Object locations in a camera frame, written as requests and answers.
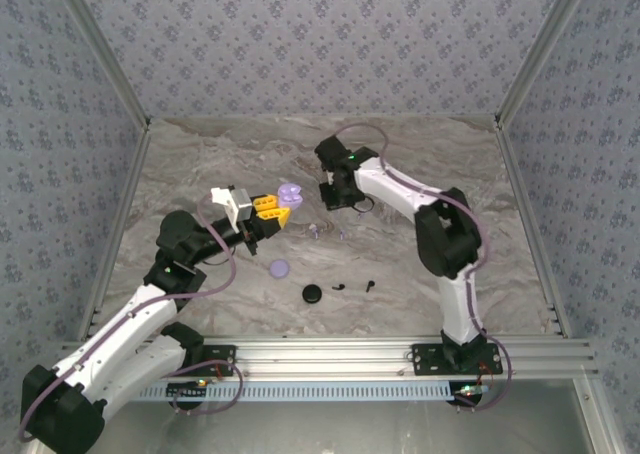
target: black cap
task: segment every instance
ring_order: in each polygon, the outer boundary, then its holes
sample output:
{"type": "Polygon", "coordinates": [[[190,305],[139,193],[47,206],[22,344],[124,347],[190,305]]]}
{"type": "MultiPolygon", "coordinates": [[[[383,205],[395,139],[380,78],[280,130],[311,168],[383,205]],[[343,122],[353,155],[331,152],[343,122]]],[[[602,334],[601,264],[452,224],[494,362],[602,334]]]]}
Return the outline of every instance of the black cap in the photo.
{"type": "Polygon", "coordinates": [[[302,290],[302,298],[309,304],[315,304],[322,298],[322,289],[315,284],[309,284],[302,290]]]}

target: patterned wall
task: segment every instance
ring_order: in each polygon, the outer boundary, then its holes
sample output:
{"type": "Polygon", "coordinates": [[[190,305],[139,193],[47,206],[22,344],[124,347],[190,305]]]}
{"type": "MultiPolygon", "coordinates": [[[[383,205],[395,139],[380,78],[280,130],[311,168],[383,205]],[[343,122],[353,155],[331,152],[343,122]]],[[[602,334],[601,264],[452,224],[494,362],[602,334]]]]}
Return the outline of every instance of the patterned wall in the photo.
{"type": "Polygon", "coordinates": [[[137,140],[61,0],[0,0],[0,452],[75,337],[137,140]]]}
{"type": "Polygon", "coordinates": [[[577,336],[640,452],[640,0],[582,0],[509,127],[577,336]]]}
{"type": "Polygon", "coordinates": [[[554,0],[87,0],[148,115],[492,113],[554,0]]]}

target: table surface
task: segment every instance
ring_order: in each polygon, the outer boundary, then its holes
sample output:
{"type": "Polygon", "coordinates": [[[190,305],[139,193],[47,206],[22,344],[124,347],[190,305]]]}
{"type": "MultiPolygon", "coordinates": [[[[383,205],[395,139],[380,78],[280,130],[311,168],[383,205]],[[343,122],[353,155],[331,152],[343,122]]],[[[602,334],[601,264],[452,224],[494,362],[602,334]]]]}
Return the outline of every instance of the table surface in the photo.
{"type": "MultiPolygon", "coordinates": [[[[302,186],[304,203],[286,228],[258,245],[252,257],[236,252],[238,275],[224,292],[190,302],[178,320],[213,334],[437,334],[442,327],[435,278],[420,263],[412,224],[377,203],[358,216],[327,212],[318,183],[324,176],[314,147],[337,127],[356,119],[336,117],[154,120],[151,141],[119,248],[103,312],[122,307],[153,264],[160,222],[169,212],[195,212],[209,189],[230,184],[250,195],[276,193],[280,184],[302,186]],[[319,228],[315,239],[310,225],[319,228]],[[286,259],[288,277],[275,280],[269,265],[286,259]],[[376,285],[365,292],[367,282],[376,285]],[[317,284],[322,300],[307,304],[302,289],[317,284]],[[342,291],[332,286],[345,284],[342,291]]],[[[478,274],[480,315],[489,331],[551,333],[520,214],[495,133],[458,120],[380,117],[368,122],[391,137],[388,161],[428,185],[458,187],[486,224],[490,264],[478,274]]],[[[354,150],[381,147],[375,131],[342,136],[354,150]]],[[[210,208],[211,220],[224,216],[210,208]]],[[[218,256],[212,262],[220,262],[218,256]]],[[[202,289],[229,276],[228,264],[201,266],[202,289]]]]}

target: white robotic arm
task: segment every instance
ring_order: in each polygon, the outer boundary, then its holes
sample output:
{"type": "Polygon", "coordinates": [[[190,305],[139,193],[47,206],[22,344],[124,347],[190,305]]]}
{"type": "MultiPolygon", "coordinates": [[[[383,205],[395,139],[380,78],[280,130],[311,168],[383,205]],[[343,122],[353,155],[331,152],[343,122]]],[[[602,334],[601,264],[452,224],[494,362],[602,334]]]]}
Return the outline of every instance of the white robotic arm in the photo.
{"type": "MultiPolygon", "coordinates": [[[[389,165],[386,167],[393,171],[396,176],[411,182],[415,186],[422,187],[427,191],[441,192],[440,189],[425,186],[389,165]]],[[[435,197],[420,194],[403,187],[391,179],[382,168],[378,157],[372,157],[360,164],[359,169],[354,171],[354,178],[360,191],[364,194],[375,196],[395,208],[413,223],[415,223],[416,213],[421,207],[430,206],[438,202],[435,197]]],[[[437,277],[440,290],[440,308],[444,317],[442,330],[449,338],[460,345],[470,342],[478,335],[477,329],[471,322],[466,300],[465,271],[471,267],[465,267],[458,272],[455,279],[449,279],[446,276],[437,277]]],[[[473,287],[474,312],[477,312],[475,275],[473,273],[470,275],[470,282],[473,287]]]]}
{"type": "MultiPolygon", "coordinates": [[[[212,225],[227,246],[244,243],[255,254],[258,241],[286,224],[290,209],[278,208],[276,199],[249,198],[244,189],[212,189],[211,201],[222,204],[227,214],[212,225]]],[[[176,295],[200,289],[205,275],[196,264],[222,252],[211,233],[186,211],[164,218],[156,244],[155,262],[127,304],[52,369],[38,365],[23,380],[22,425],[55,452],[87,452],[105,423],[157,379],[205,361],[228,362],[228,353],[220,350],[216,355],[211,346],[203,346],[200,334],[178,322],[137,352],[194,296],[176,295]]],[[[228,367],[218,375],[231,375],[233,366],[228,367]]]]}
{"type": "Polygon", "coordinates": [[[320,184],[327,209],[353,207],[372,195],[414,223],[418,256],[438,280],[444,355],[456,371],[477,363],[486,339],[478,332],[482,325],[477,319],[474,325],[467,300],[469,294],[473,312],[477,312],[473,267],[478,261],[480,234],[468,216],[443,200],[468,206],[464,194],[455,188],[443,192],[425,186],[387,164],[383,168],[376,152],[367,147],[352,152],[335,135],[322,141],[315,153],[328,176],[320,184]],[[403,186],[402,181],[415,189],[403,186]]]}

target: wire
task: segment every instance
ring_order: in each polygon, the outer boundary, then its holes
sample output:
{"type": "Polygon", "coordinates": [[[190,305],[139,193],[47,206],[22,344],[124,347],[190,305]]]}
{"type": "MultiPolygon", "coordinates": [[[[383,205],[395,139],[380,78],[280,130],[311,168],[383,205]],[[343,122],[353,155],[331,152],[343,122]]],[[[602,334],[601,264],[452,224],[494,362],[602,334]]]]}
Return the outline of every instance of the wire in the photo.
{"type": "MultiPolygon", "coordinates": [[[[236,253],[236,246],[233,246],[233,250],[231,251],[231,255],[234,255],[236,253]]],[[[229,262],[229,258],[226,257],[224,259],[224,261],[222,262],[218,262],[218,263],[212,263],[212,262],[207,262],[207,261],[202,261],[203,264],[206,264],[207,266],[221,266],[222,264],[229,262]]]]}
{"type": "Polygon", "coordinates": [[[178,369],[177,371],[172,372],[171,374],[167,374],[164,377],[179,376],[181,374],[186,374],[187,372],[191,372],[201,367],[207,367],[207,366],[216,366],[216,369],[219,366],[227,366],[238,375],[238,390],[236,391],[235,396],[233,396],[233,399],[231,399],[229,402],[224,404],[222,407],[216,407],[215,409],[198,409],[197,411],[196,410],[188,411],[186,409],[181,409],[178,407],[178,398],[180,397],[180,394],[182,394],[186,390],[186,388],[178,389],[178,392],[176,392],[176,394],[173,396],[173,401],[171,402],[171,405],[173,406],[173,409],[175,410],[176,414],[178,413],[186,414],[187,416],[205,416],[209,414],[218,414],[219,412],[223,412],[223,411],[226,411],[227,409],[231,409],[233,406],[235,406],[238,403],[238,400],[242,395],[242,387],[244,386],[244,379],[242,377],[242,372],[240,371],[240,369],[238,369],[238,366],[236,366],[231,362],[224,361],[222,359],[212,359],[210,361],[204,361],[199,364],[194,364],[193,366],[185,367],[183,369],[178,369]]]}
{"type": "Polygon", "coordinates": [[[73,367],[69,368],[67,371],[65,371],[60,376],[58,376],[58,378],[55,381],[49,384],[40,393],[40,395],[36,397],[35,401],[33,401],[33,403],[29,406],[24,416],[22,417],[22,420],[20,421],[20,428],[18,429],[18,439],[21,442],[33,441],[34,437],[33,436],[26,437],[25,433],[26,433],[27,425],[31,420],[31,417],[35,413],[36,409],[40,406],[40,404],[42,404],[42,402],[44,402],[44,400],[55,389],[57,389],[58,386],[60,386],[66,379],[68,379],[76,371],[76,369],[78,370],[81,369],[84,363],[93,355],[93,353],[96,352],[100,348],[100,346],[102,346],[111,336],[113,336],[113,334],[115,334],[118,331],[118,329],[120,329],[129,319],[133,319],[138,312],[142,311],[143,309],[150,306],[151,304],[154,304],[160,301],[169,301],[169,300],[178,300],[178,299],[200,299],[201,297],[210,296],[212,294],[217,294],[218,292],[224,291],[227,287],[231,285],[233,280],[236,278],[236,272],[237,272],[235,259],[233,258],[233,255],[229,250],[229,246],[227,246],[227,243],[224,242],[224,239],[222,239],[222,236],[218,234],[215,228],[202,215],[202,204],[205,201],[209,200],[210,198],[211,198],[210,194],[203,197],[196,206],[196,212],[198,214],[198,218],[200,219],[200,222],[202,222],[202,225],[205,227],[207,231],[209,231],[209,234],[213,236],[213,238],[220,245],[220,247],[222,247],[222,250],[224,251],[224,253],[227,255],[227,258],[229,259],[229,266],[231,268],[231,273],[229,275],[229,278],[222,285],[215,287],[213,289],[210,289],[208,291],[193,292],[188,294],[169,294],[169,295],[157,296],[131,309],[131,311],[129,311],[126,316],[123,316],[116,323],[114,323],[114,325],[111,326],[111,328],[107,330],[107,332],[105,332],[90,348],[88,348],[85,351],[85,353],[82,356],[80,356],[80,358],[73,365],[73,367]]]}
{"type": "MultiPolygon", "coordinates": [[[[489,389],[493,388],[493,371],[491,370],[491,368],[489,368],[489,366],[487,366],[482,361],[478,363],[478,367],[480,368],[481,371],[487,371],[489,373],[489,375],[491,376],[491,384],[489,384],[489,389]]],[[[478,376],[478,382],[476,385],[479,386],[480,384],[482,384],[482,374],[478,376]]]]}
{"type": "Polygon", "coordinates": [[[351,206],[351,209],[353,209],[354,211],[360,213],[360,214],[366,214],[367,212],[371,212],[373,211],[373,208],[376,207],[376,201],[374,201],[373,199],[371,199],[370,196],[364,196],[365,199],[368,199],[369,201],[371,201],[371,207],[369,209],[367,209],[366,211],[362,211],[360,209],[358,209],[356,206],[351,206]]]}
{"type": "Polygon", "coordinates": [[[456,396],[456,398],[461,401],[464,401],[466,404],[470,406],[472,410],[475,410],[475,411],[484,411],[484,410],[490,409],[491,407],[495,406],[498,402],[500,402],[509,391],[509,388],[511,387],[513,373],[511,369],[512,367],[511,357],[509,356],[509,353],[507,352],[506,347],[504,346],[504,344],[502,344],[502,342],[500,342],[498,339],[496,339],[492,335],[488,334],[486,330],[480,327],[480,324],[478,323],[478,320],[476,318],[475,311],[473,309],[473,285],[471,282],[471,274],[478,271],[479,269],[484,267],[487,264],[487,262],[489,262],[489,257],[491,254],[489,234],[484,228],[483,224],[480,222],[480,220],[475,216],[475,214],[473,214],[473,212],[471,212],[471,210],[461,202],[458,202],[457,200],[452,199],[449,196],[442,194],[441,192],[434,191],[432,189],[425,189],[422,186],[416,186],[413,183],[396,175],[393,172],[393,170],[387,166],[385,154],[387,152],[387,148],[389,147],[389,136],[380,127],[375,126],[373,124],[368,124],[366,122],[355,122],[353,124],[347,124],[346,126],[342,126],[340,129],[334,132],[333,135],[338,136],[338,134],[346,131],[347,129],[352,129],[354,127],[366,127],[369,129],[373,129],[383,137],[384,144],[382,146],[382,150],[380,151],[379,159],[380,159],[380,166],[382,166],[382,170],[387,174],[387,176],[389,176],[392,180],[394,180],[401,186],[406,187],[407,189],[411,189],[412,191],[417,192],[418,194],[426,194],[428,196],[435,197],[436,199],[439,199],[443,202],[451,204],[452,206],[456,207],[458,210],[466,214],[467,217],[471,219],[471,221],[476,225],[476,228],[478,229],[483,250],[476,264],[471,266],[471,268],[467,269],[464,273],[464,280],[466,285],[466,296],[467,296],[467,310],[469,311],[469,317],[471,318],[471,323],[473,324],[473,327],[478,331],[478,333],[481,336],[483,336],[485,339],[487,339],[487,341],[493,342],[504,353],[504,358],[507,363],[507,382],[504,389],[494,399],[491,399],[489,402],[487,402],[481,407],[477,407],[474,403],[460,396],[456,396]]]}

